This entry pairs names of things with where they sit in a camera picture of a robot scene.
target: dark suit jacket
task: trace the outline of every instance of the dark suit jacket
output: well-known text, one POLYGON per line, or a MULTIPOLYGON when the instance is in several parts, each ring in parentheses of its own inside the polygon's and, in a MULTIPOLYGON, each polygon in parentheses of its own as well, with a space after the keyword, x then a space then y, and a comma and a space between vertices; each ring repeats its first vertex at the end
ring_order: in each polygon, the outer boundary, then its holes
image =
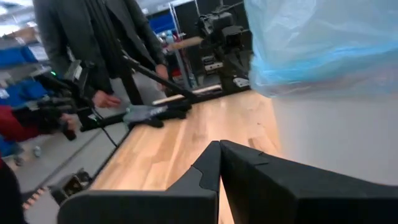
MULTIPOLYGON (((144 57, 153 65, 166 64, 162 48, 135 0, 104 0, 123 25, 133 48, 134 57, 144 57)), ((89 60, 99 66, 92 85, 108 93, 109 74, 91 26, 90 15, 82 0, 33 0, 36 23, 52 68, 63 74, 68 70, 68 48, 78 60, 89 60)))

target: black equipment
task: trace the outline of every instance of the black equipment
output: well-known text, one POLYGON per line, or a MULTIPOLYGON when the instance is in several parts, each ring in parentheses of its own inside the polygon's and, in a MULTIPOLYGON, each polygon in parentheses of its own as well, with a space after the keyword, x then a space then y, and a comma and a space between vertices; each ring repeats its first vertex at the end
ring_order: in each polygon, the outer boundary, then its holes
POLYGON ((220 174, 236 224, 398 222, 398 187, 215 141, 165 192, 81 192, 62 204, 58 223, 215 224, 220 174))
POLYGON ((71 98, 44 97, 30 101, 12 109, 12 114, 23 127, 38 127, 41 133, 61 131, 69 141, 76 138, 74 131, 68 130, 68 123, 61 120, 64 113, 75 113, 75 102, 71 98))
POLYGON ((62 204, 58 224, 217 223, 220 162, 219 143, 213 142, 165 192, 81 192, 62 204))
POLYGON ((191 104, 179 103, 167 106, 131 105, 127 109, 123 121, 129 129, 137 124, 147 124, 154 128, 163 128, 163 120, 185 119, 187 112, 192 108, 191 104))
POLYGON ((76 174, 68 175, 56 185, 50 186, 49 190, 54 200, 61 205, 72 195, 86 190, 91 181, 92 179, 88 173, 80 169, 76 174))
POLYGON ((250 54, 244 51, 242 42, 242 34, 245 30, 236 25, 233 15, 228 12, 240 4, 242 2, 229 7, 221 6, 211 14, 201 15, 197 22, 203 38, 201 47, 213 50, 213 55, 205 58, 214 57, 218 62, 206 63, 205 70, 213 72, 217 69, 221 86, 225 91, 249 88, 247 67, 250 54))

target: wooden stick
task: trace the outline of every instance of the wooden stick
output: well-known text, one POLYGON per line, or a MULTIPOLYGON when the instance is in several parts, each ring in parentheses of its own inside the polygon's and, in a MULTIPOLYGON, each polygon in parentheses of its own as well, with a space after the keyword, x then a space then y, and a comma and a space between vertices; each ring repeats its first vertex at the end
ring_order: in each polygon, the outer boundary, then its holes
MULTIPOLYGON (((221 85, 213 85, 213 86, 209 86, 209 87, 206 87, 206 88, 193 90, 192 92, 195 93, 195 94, 199 94, 199 93, 206 93, 208 91, 214 91, 214 90, 220 90, 220 89, 221 89, 221 85)), ((174 101, 174 100, 179 100, 179 99, 182 99, 182 98, 184 98, 183 95, 175 95, 175 96, 171 96, 171 97, 168 97, 168 98, 165 98, 165 99, 157 100, 157 101, 153 102, 153 105, 159 105, 161 103, 167 103, 167 102, 174 101)))
POLYGON ((202 41, 203 41, 203 39, 201 37, 192 37, 192 38, 189 38, 186 40, 181 40, 180 42, 169 44, 169 46, 167 46, 167 50, 172 51, 172 50, 184 49, 186 47, 198 45, 202 41))

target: camera rig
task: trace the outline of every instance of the camera rig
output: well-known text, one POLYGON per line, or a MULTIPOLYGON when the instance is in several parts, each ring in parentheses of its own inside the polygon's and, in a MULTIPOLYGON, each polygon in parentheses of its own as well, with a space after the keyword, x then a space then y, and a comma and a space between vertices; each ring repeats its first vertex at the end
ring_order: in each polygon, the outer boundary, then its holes
POLYGON ((203 38, 201 47, 213 51, 212 56, 205 57, 205 70, 206 72, 217 70, 221 86, 225 91, 249 88, 248 69, 242 60, 243 57, 249 57, 243 50, 242 42, 242 34, 246 30, 237 26, 233 15, 228 12, 242 3, 221 6, 211 14, 201 15, 197 22, 203 38))

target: man's hand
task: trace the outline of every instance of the man's hand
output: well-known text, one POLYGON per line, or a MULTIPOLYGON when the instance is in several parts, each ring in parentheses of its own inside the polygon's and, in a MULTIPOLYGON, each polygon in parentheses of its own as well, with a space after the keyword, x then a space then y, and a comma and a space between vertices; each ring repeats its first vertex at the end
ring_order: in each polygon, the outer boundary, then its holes
MULTIPOLYGON (((167 67, 165 65, 158 65, 158 66, 156 66, 155 70, 156 70, 156 73, 163 79, 165 79, 165 80, 169 79, 169 73, 167 72, 167 67)), ((165 90, 165 87, 162 84, 158 83, 158 85, 162 91, 165 90)))
POLYGON ((121 100, 106 94, 104 91, 98 90, 93 97, 93 102, 99 108, 117 108, 121 100))
POLYGON ((74 131, 77 128, 76 120, 73 118, 73 116, 69 114, 63 114, 61 120, 68 123, 69 130, 74 131))

